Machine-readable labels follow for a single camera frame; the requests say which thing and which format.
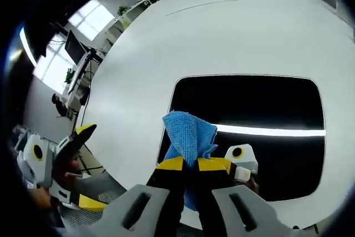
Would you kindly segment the person's left hand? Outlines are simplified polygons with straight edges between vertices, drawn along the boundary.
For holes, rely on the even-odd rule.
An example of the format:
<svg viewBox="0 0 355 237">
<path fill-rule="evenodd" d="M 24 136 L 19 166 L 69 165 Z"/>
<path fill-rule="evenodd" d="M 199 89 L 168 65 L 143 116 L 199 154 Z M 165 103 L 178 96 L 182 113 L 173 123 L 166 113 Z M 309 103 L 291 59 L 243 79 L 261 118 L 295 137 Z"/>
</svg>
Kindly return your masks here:
<svg viewBox="0 0 355 237">
<path fill-rule="evenodd" d="M 28 189 L 28 192 L 38 208 L 42 210 L 51 210 L 54 208 L 55 200 L 48 193 L 47 189 L 40 187 Z"/>
</svg>

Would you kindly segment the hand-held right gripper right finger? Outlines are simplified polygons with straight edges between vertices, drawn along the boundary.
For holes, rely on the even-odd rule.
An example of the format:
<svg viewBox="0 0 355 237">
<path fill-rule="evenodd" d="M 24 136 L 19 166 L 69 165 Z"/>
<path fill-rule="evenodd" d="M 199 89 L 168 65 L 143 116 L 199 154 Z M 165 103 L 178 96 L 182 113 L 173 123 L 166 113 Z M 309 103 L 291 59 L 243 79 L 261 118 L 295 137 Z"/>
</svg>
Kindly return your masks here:
<svg viewBox="0 0 355 237">
<path fill-rule="evenodd" d="M 206 236 L 295 236 L 274 208 L 245 185 L 234 185 L 226 168 L 199 158 L 194 166 L 194 191 Z"/>
</svg>

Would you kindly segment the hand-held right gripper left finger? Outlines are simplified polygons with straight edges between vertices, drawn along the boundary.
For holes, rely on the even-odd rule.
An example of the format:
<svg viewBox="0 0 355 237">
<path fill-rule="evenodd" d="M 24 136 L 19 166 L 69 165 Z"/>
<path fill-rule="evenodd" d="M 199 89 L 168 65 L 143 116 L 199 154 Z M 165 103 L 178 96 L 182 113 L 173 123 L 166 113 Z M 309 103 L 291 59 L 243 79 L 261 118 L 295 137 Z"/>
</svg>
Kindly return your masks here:
<svg viewBox="0 0 355 237">
<path fill-rule="evenodd" d="M 185 163 L 162 162 L 146 185 L 136 185 L 115 199 L 83 236 L 175 236 L 184 208 Z"/>
</svg>

